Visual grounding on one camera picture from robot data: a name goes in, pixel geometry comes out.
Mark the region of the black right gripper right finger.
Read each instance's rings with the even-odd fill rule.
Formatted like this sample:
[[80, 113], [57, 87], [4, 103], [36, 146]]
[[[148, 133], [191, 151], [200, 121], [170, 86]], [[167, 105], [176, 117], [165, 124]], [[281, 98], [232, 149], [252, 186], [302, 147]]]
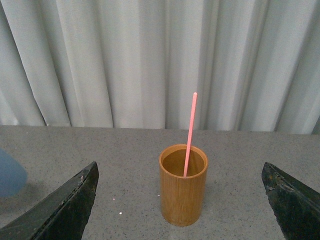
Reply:
[[286, 240], [320, 238], [320, 193], [270, 162], [261, 179], [277, 223]]

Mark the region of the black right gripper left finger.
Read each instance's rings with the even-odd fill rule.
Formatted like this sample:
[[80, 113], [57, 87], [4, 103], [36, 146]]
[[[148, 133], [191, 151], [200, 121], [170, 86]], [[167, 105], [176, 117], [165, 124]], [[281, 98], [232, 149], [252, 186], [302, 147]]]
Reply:
[[94, 161], [0, 230], [2, 240], [80, 240], [99, 180]]

